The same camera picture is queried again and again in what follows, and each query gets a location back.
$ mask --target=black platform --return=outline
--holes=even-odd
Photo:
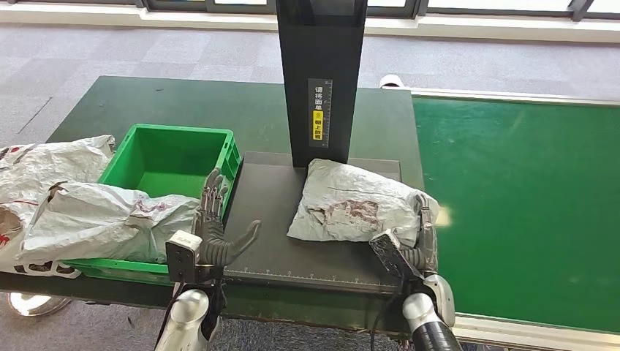
[[[400,181],[398,161],[350,159],[351,165]],[[244,233],[255,219],[260,237],[227,268],[242,282],[286,284],[363,293],[391,293],[394,281],[367,243],[302,241],[287,237],[297,211],[306,169],[289,154],[247,152],[228,209],[225,235]]]

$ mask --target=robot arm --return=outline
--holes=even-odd
[[[450,329],[455,323],[452,289],[436,274],[436,233],[428,201],[424,196],[417,201],[420,232],[414,249],[401,249],[393,230],[375,236],[370,245],[388,273],[409,283],[403,315],[416,351],[462,351]]]
[[[207,177],[200,207],[194,216],[193,234],[178,231],[166,242],[170,281],[175,293],[155,347],[156,351],[208,351],[216,334],[226,298],[222,288],[224,267],[232,263],[257,238],[260,221],[232,242],[224,240],[222,199],[227,187],[219,169]]]

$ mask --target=plastic mailer bag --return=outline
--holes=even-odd
[[[19,260],[111,258],[165,263],[165,242],[192,232],[200,201],[182,195],[151,199],[104,184],[62,183],[51,189],[23,239]]]
[[[369,241],[391,228],[402,244],[413,247],[420,226],[416,195],[428,198],[434,222],[439,205],[424,192],[358,167],[315,159],[287,235],[307,241]]]
[[[61,263],[15,260],[39,200],[59,181],[95,182],[113,156],[114,138],[0,147],[0,271],[37,276],[79,275]]]

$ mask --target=black vertical column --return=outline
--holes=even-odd
[[[346,163],[368,0],[276,0],[293,165]]]

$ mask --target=yellow label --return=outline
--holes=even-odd
[[[323,140],[323,111],[312,111],[312,139]]]

